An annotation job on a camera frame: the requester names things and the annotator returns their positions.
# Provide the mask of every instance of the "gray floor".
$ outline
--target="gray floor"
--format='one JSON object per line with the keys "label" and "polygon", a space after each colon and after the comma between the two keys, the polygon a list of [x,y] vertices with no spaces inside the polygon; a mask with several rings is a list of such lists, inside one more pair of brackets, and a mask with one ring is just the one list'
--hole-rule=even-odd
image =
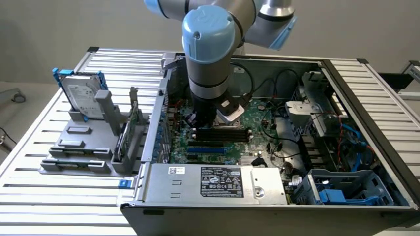
{"label": "gray floor", "polygon": [[[13,102],[0,104],[0,127],[5,129],[12,139],[18,141],[58,87],[57,84],[0,82],[0,91],[14,87],[21,89],[26,101],[21,104]],[[0,164],[5,158],[6,153],[0,150]]]}

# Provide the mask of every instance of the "power cord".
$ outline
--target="power cord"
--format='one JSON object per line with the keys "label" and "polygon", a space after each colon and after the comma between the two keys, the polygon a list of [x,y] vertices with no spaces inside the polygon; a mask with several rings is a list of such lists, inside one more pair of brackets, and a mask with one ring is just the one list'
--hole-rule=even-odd
{"label": "power cord", "polygon": [[1,127],[0,127],[0,130],[4,132],[5,136],[12,140],[12,142],[13,142],[14,144],[17,144],[16,141],[10,138],[10,136],[9,136],[9,134],[6,133],[6,131],[5,131]]}

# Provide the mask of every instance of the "metal case frame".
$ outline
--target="metal case frame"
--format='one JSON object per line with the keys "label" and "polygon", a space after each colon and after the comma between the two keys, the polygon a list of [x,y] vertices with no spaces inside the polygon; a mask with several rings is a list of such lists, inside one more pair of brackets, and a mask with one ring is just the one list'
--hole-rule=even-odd
{"label": "metal case frame", "polygon": [[[361,232],[364,232],[362,235],[369,235],[389,227],[410,226],[417,223],[420,183],[332,62],[328,59],[313,58],[260,56],[237,56],[234,58],[304,62],[318,65],[333,87],[330,95],[336,93],[337,99],[344,104],[345,112],[353,117],[390,178],[409,202],[409,206],[149,204],[144,201],[144,197],[153,164],[144,163],[140,166],[133,201],[121,205],[121,212],[137,233],[142,235],[196,235],[197,233],[204,235],[254,235],[286,230],[290,235],[301,235],[309,228],[313,235],[354,235]],[[166,71],[166,79],[169,79],[170,70]],[[264,226],[229,227],[252,225],[254,218],[258,218],[258,222],[265,223]],[[222,232],[214,227],[216,225],[224,226]]]}

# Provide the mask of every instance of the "white label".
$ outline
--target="white label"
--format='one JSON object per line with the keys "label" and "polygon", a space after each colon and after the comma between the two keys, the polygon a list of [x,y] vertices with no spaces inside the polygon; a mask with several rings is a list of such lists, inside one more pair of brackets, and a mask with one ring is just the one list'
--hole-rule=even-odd
{"label": "white label", "polygon": [[184,175],[185,174],[185,167],[169,167],[168,174],[169,175]]}
{"label": "white label", "polygon": [[233,73],[241,73],[241,74],[244,74],[244,72],[245,72],[245,70],[244,70],[242,68],[240,68],[240,67],[234,67],[234,68],[233,68]]}
{"label": "white label", "polygon": [[88,86],[68,85],[70,96],[76,102],[76,108],[80,113],[93,119],[102,119],[100,105],[94,99],[94,92]]}

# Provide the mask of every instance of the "blue tab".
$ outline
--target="blue tab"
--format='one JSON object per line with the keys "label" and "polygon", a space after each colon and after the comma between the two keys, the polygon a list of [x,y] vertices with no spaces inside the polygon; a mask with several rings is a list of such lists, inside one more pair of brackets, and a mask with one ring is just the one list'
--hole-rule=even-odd
{"label": "blue tab", "polygon": [[282,45],[284,45],[284,43],[289,37],[290,31],[293,29],[296,19],[297,19],[297,17],[293,16],[286,27],[284,28],[284,30],[278,34],[278,37],[276,38],[274,42],[270,44],[269,49],[276,50],[276,51],[281,49],[281,47],[282,47]]}
{"label": "blue tab", "polygon": [[341,203],[345,204],[345,197],[342,191],[338,189],[324,189],[320,192],[321,202],[328,203]]}
{"label": "blue tab", "polygon": [[118,189],[130,189],[130,180],[120,179]]}
{"label": "blue tab", "polygon": [[61,70],[58,72],[60,75],[72,75],[73,73],[74,73],[73,70]]}
{"label": "blue tab", "polygon": [[158,0],[144,0],[144,4],[146,9],[157,15],[165,16],[162,13],[162,9],[160,8]]}
{"label": "blue tab", "polygon": [[324,189],[320,192],[321,202],[326,205],[373,205],[378,201],[378,196],[365,199],[345,199],[342,191],[338,189]]}
{"label": "blue tab", "polygon": [[182,48],[192,61],[212,64],[229,53],[234,22],[220,6],[205,5],[188,12],[182,22]]}

